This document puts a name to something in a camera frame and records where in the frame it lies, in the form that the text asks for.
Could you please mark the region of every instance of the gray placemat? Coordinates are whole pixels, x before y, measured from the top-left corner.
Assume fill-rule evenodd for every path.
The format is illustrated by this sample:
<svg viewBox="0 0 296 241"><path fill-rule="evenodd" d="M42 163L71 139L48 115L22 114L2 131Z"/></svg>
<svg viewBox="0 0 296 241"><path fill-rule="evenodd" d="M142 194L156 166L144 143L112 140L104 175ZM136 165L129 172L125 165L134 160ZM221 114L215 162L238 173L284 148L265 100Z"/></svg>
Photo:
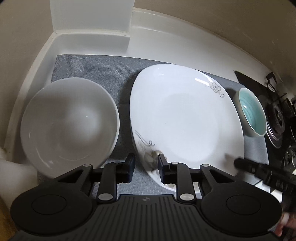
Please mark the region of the gray placemat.
<svg viewBox="0 0 296 241"><path fill-rule="evenodd" d="M105 162L115 160L123 161L129 152L135 152L129 118L129 100L133 83L137 75L151 65L166 64L163 62L119 57L119 56L98 56L98 55L59 55L57 56L52 82L69 77L81 77L92 80L104 87L114 99L120 117L120 132L118 141L110 158ZM232 98L234 93L243 85L231 80L208 74L218 81ZM261 163L268 163L264 137L249 138L245 140L245 157ZM256 184L258 179L251 175L239 173L243 180ZM98 185L94 186L93 194L97 192ZM174 194L155 183L145 172L139 161L133 174L132 182L117 185L118 194Z"/></svg>

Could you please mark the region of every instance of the teal bowl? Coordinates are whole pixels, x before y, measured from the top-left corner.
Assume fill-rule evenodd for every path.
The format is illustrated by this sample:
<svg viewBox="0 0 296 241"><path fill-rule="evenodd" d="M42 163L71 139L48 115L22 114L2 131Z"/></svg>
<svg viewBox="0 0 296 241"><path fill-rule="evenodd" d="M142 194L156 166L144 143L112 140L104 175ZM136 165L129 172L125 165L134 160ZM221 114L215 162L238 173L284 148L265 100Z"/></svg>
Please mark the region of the teal bowl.
<svg viewBox="0 0 296 241"><path fill-rule="evenodd" d="M241 88L233 98L244 134L250 137L264 136L266 116L258 98L247 88Z"/></svg>

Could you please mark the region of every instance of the gray flower decoration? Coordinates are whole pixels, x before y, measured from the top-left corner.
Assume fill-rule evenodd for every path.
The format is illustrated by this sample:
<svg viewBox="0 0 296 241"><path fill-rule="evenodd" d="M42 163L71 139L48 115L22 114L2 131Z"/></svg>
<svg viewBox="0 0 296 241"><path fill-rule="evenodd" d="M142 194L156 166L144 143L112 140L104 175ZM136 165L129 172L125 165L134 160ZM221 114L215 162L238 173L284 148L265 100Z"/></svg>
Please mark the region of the gray flower decoration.
<svg viewBox="0 0 296 241"><path fill-rule="evenodd" d="M216 82L212 82L212 84L210 85L210 88L215 92L220 94L220 97L224 97L224 94L221 93L221 87L220 85L218 85Z"/></svg>

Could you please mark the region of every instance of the bowl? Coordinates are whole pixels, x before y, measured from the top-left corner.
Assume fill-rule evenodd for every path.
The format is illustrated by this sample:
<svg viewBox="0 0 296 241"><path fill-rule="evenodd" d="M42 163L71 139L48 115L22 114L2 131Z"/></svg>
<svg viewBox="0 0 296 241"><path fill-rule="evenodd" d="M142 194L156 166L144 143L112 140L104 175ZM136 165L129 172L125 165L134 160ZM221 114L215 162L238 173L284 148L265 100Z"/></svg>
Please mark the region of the bowl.
<svg viewBox="0 0 296 241"><path fill-rule="evenodd" d="M258 98L247 88L241 88L233 98L245 135L262 137L266 133L266 116Z"/></svg>
<svg viewBox="0 0 296 241"><path fill-rule="evenodd" d="M27 105L20 130L27 158L51 178L83 164L103 164L118 133L114 100L83 78L57 80L40 90Z"/></svg>

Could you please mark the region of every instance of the plate with floral design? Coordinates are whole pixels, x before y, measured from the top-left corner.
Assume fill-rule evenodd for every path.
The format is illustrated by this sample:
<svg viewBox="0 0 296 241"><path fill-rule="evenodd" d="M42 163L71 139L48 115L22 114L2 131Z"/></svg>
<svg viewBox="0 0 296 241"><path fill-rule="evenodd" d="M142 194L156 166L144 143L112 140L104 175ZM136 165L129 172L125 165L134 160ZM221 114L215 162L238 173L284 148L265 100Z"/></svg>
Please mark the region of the plate with floral design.
<svg viewBox="0 0 296 241"><path fill-rule="evenodd" d="M131 91L130 117L140 161L159 185L175 188L160 182L158 152L189 168L210 164L238 172L233 161L244 157L242 126L225 89L206 74L173 64L142 70Z"/></svg>

